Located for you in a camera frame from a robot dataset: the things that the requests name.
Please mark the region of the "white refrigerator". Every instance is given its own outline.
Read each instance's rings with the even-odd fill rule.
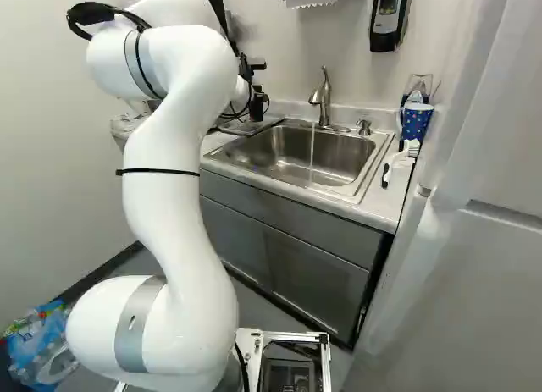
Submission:
[[[542,0],[457,29],[344,392],[542,390]]]

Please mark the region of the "gray countertop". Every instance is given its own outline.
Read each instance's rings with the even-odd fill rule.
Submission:
[[[341,216],[342,218],[347,218],[391,234],[395,233],[399,223],[399,217],[401,216],[403,200],[407,192],[412,163],[405,162],[403,165],[395,167],[390,185],[387,189],[383,189],[380,186],[380,177],[383,173],[384,162],[380,162],[365,196],[359,203],[353,204],[323,193],[290,185],[276,179],[260,174],[254,174],[245,169],[204,157],[204,155],[210,151],[218,149],[224,144],[239,138],[239,136],[228,135],[222,132],[214,132],[207,135],[203,140],[201,149],[202,168],[209,172],[214,172],[215,174],[220,174],[279,196]],[[390,147],[386,148],[383,159],[386,159],[390,154],[396,153],[397,147],[397,139],[395,138],[391,142]]]

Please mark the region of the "blue cup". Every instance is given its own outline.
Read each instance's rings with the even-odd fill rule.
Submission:
[[[408,102],[405,104],[405,107],[402,110],[402,139],[423,142],[433,111],[434,107],[429,104],[420,102]]]

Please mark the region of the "stainless steel sink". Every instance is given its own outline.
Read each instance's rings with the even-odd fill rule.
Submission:
[[[380,132],[360,136],[317,127],[312,150],[312,125],[286,120],[207,157],[300,187],[354,196],[387,137]]]

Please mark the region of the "wall-mounted soap dispenser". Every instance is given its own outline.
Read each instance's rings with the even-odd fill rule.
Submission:
[[[407,30],[411,0],[374,0],[371,15],[371,52],[392,52]]]

